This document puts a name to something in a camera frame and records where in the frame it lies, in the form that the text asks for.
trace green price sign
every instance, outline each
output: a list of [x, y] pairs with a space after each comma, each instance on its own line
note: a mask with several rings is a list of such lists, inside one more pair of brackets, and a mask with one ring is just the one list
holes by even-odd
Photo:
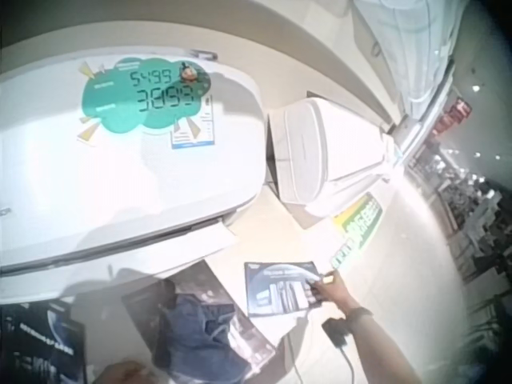
[[82, 111], [115, 134], [139, 125], [157, 133], [195, 116], [211, 88], [210, 76], [195, 62], [163, 58], [124, 58], [88, 76]]

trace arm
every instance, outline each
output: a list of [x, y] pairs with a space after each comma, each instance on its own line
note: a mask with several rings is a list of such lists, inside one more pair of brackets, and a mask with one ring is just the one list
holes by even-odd
[[[314, 287], [327, 300], [334, 302], [345, 316], [359, 308], [350, 295], [339, 272], [331, 274], [330, 284], [316, 282]], [[351, 328], [358, 348], [359, 358], [370, 384], [416, 384], [421, 380], [414, 372], [396, 343], [387, 335], [372, 316], [360, 317]]]

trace human hand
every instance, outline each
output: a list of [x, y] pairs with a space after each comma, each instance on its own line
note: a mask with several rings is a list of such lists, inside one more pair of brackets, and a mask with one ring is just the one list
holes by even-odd
[[336, 304], [345, 316], [353, 309], [360, 307], [359, 303], [350, 295], [338, 271], [333, 270], [324, 276], [324, 278], [328, 277], [332, 277], [333, 281], [324, 283], [322, 279], [313, 283], [313, 288], [319, 292], [325, 300]]
[[153, 384], [138, 362], [119, 362], [105, 368], [94, 384]]

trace white air conditioner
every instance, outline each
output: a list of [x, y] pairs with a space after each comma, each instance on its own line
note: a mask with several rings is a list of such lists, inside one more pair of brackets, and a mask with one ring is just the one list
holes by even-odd
[[283, 202], [318, 217], [339, 213], [398, 160], [393, 139], [354, 112], [307, 98], [270, 114]]
[[82, 50], [2, 74], [0, 302], [59, 296], [116, 263], [154, 274], [190, 262], [182, 240], [165, 263], [124, 253], [221, 222], [258, 195], [258, 87], [187, 52]]

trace red sign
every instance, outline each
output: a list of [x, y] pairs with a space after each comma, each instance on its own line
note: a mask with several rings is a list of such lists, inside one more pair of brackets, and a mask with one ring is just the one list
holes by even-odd
[[457, 98], [451, 108], [444, 112], [435, 123], [434, 134], [440, 135], [449, 128], [460, 124], [471, 115], [472, 110], [471, 106], [464, 99]]

